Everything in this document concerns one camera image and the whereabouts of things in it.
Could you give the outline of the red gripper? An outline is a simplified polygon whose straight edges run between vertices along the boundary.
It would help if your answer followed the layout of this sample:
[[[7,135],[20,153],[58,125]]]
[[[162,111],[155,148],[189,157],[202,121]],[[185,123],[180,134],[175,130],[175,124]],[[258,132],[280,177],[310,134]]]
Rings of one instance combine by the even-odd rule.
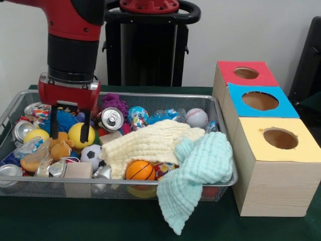
[[[50,115],[50,135],[58,138],[59,124],[57,121],[57,106],[71,106],[83,110],[83,125],[80,142],[88,141],[89,111],[97,105],[100,94],[100,82],[94,80],[90,84],[67,84],[54,81],[47,73],[42,73],[38,82],[40,100],[43,104],[52,105]]]

